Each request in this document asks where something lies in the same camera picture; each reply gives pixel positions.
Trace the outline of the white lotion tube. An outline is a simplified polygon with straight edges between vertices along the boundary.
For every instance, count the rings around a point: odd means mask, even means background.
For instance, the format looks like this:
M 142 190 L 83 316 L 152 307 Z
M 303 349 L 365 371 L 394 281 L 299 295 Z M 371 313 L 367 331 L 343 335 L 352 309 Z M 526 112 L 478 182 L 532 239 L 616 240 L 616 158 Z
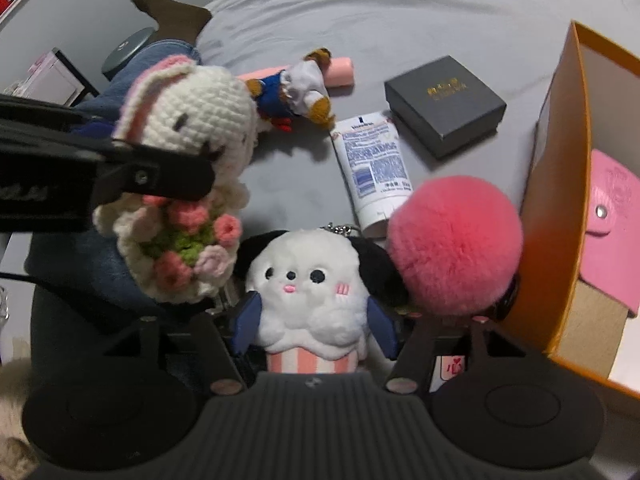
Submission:
M 392 115 L 383 110 L 341 120 L 331 141 L 360 232 L 382 240 L 393 213 L 413 192 Z

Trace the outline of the brown white chef plush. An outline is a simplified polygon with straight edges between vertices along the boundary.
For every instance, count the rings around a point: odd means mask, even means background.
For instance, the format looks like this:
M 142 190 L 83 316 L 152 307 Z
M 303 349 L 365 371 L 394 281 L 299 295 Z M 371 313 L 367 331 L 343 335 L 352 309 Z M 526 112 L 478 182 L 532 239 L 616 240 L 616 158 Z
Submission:
M 307 54 L 302 61 L 314 61 L 319 67 L 324 67 L 331 58 L 328 49 L 319 48 Z M 321 82 L 292 82 L 286 73 L 280 73 L 265 79 L 247 80 L 245 85 L 259 117 L 269 127 L 291 132 L 292 119 L 303 117 L 323 130 L 334 128 L 335 116 L 329 92 Z

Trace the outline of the black gift box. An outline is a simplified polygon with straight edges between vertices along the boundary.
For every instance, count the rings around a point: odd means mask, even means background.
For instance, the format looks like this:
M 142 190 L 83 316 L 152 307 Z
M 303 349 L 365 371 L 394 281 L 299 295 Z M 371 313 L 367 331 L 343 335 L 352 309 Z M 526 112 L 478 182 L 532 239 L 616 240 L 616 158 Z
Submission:
M 496 133 L 506 102 L 450 55 L 384 84 L 390 110 L 436 159 Z

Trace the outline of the dark round stool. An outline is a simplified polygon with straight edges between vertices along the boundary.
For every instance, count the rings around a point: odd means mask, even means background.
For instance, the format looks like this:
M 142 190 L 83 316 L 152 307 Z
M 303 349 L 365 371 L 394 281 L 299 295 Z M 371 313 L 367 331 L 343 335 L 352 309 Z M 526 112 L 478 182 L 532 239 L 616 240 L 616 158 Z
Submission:
M 149 43 L 154 32 L 153 27 L 145 27 L 122 40 L 104 60 L 101 67 L 102 75 L 111 81 Z

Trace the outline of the white puppy plush keychain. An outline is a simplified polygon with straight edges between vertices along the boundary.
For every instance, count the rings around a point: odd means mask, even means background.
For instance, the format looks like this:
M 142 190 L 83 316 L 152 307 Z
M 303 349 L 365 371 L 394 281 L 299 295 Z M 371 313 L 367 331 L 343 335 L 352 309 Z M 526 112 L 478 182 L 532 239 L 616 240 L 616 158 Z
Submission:
M 356 372 L 378 344 L 367 323 L 369 297 L 395 319 L 400 352 L 397 311 L 410 295 L 390 255 L 372 240 L 326 229 L 256 235 L 241 243 L 233 277 L 244 295 L 262 297 L 250 347 L 264 350 L 270 372 Z

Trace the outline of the crocheted white bunny doll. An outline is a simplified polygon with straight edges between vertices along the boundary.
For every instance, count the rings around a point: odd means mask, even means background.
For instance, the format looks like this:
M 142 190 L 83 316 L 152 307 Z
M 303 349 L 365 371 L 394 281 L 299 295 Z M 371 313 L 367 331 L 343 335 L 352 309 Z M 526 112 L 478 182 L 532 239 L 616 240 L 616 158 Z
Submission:
M 244 82 L 228 70 L 171 55 L 128 91 L 113 133 L 142 148 L 149 167 L 93 213 L 145 295 L 182 304 L 213 298 L 231 276 L 248 191 L 258 114 Z

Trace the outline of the pink card wallet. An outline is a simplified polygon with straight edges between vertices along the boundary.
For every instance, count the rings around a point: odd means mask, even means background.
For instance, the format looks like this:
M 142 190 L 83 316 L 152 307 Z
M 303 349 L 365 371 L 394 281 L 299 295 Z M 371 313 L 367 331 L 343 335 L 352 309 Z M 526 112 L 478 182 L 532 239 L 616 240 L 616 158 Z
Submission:
M 639 178 L 591 152 L 590 192 L 580 278 L 639 313 Z

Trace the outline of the pink tube case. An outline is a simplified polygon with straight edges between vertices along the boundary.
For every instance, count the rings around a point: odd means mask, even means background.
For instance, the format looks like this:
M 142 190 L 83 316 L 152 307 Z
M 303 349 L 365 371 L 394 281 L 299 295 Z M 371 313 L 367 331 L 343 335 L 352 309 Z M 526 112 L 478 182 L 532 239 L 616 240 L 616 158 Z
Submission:
M 326 89 L 352 87 L 355 84 L 355 69 L 350 58 L 331 58 L 329 64 L 319 67 L 314 61 L 299 61 L 293 65 L 276 66 L 242 74 L 240 79 L 265 79 L 275 74 L 286 73 L 292 82 L 322 83 Z

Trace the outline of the pink fluffy pompom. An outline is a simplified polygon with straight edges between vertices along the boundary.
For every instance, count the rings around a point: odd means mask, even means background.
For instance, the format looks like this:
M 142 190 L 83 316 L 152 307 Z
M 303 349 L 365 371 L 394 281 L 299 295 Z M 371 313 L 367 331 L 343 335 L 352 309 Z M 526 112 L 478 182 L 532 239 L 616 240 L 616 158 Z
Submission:
M 480 313 L 509 289 L 520 264 L 523 227 L 500 188 L 477 177 L 421 184 L 387 227 L 387 250 L 421 310 Z

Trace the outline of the dark brown sock foot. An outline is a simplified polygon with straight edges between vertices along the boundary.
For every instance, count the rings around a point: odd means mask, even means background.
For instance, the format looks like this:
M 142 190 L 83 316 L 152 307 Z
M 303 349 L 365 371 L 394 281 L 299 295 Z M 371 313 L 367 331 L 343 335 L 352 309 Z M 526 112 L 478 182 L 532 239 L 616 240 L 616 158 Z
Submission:
M 180 40 L 194 46 L 198 35 L 212 19 L 209 10 L 177 0 L 131 0 L 142 13 L 156 21 L 150 43 Z

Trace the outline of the orange cardboard storage box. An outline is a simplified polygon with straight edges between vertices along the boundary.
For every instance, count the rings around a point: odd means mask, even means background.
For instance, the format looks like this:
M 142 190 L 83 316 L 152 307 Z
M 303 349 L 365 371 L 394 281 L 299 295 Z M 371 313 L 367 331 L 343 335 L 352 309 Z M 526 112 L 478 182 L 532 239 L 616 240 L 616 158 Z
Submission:
M 639 177 L 639 61 L 572 23 L 537 122 L 522 205 L 520 289 L 504 329 L 595 384 L 614 411 L 639 411 L 639 313 L 634 318 L 579 275 L 591 152 Z

